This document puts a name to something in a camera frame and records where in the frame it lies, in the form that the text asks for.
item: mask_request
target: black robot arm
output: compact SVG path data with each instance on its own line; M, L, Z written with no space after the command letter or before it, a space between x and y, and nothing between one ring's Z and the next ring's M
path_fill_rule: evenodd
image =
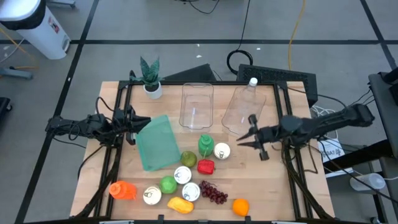
M261 160L267 160L268 153L263 144L276 142L284 138L290 139L291 146L301 146L312 138L323 136L346 126L368 127L373 123L374 116L366 105L351 105L336 113L331 113L318 118L298 118L292 115L283 116L277 126L268 126L258 129L257 118L250 115L251 125L249 132L237 141L254 135L254 142L243 142L238 145L260 149Z
M113 146L116 137L123 133L129 133L126 135L127 141L129 144L134 144L131 134L138 133L149 122L149 117L137 116L132 106L129 106L126 113L124 110L116 109L112 119L106 118L103 114L88 115L81 121L55 116L49 120L45 130L55 136L64 134L81 136L97 139L104 146Z

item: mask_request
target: potted plant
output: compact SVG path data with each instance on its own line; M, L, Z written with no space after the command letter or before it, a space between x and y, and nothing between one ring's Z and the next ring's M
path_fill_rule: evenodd
M147 96L151 99L158 99L162 96L162 86L160 85L161 78L159 77L159 58L151 65L141 57L141 72L142 77L133 77L131 80L143 82L143 88Z

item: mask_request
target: white pot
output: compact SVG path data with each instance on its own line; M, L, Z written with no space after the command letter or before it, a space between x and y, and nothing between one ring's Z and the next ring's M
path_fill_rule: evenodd
M155 91L153 91L153 92L147 91L147 90L145 89L145 85L143 85L142 87L143 87L145 93L147 94L147 96L148 96L149 98L153 99L153 100L154 100L154 99L158 99L158 98L161 97L162 94L163 94L162 85L160 84L160 82L159 82L159 87L158 87L158 89L155 90Z

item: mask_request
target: yellow cable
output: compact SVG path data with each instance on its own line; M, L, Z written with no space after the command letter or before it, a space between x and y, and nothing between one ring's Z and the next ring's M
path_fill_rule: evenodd
M36 59L35 57L33 57L30 53L28 53L25 49L23 49L21 46L19 46L7 33L6 31L4 31L2 28L0 28L0 32L2 32L19 50L21 50L22 52L24 52L25 54L27 54L32 61L34 62L34 64L36 64ZM23 69L23 68L38 68L37 66L19 66L19 67L15 67L15 69Z
M289 63L289 70L292 69L292 62L291 62L292 42L293 42L294 36L296 35L297 27L299 26L301 17L303 16L304 9L305 9L305 0L303 0L303 6L301 7L301 11L300 11L300 14L298 15L298 19L296 21L296 25L294 26L293 34L292 34L292 36L290 38L290 41L289 41L289 51L287 52L287 61Z

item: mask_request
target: grapes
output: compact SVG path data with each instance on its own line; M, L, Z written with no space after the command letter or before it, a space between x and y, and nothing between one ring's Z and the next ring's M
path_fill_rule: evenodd
M205 198L209 198L210 202L216 202L217 205L222 205L227 202L228 194L224 192L220 192L217 190L216 185L213 187L211 184L205 180L199 183L199 188L201 190L201 196Z

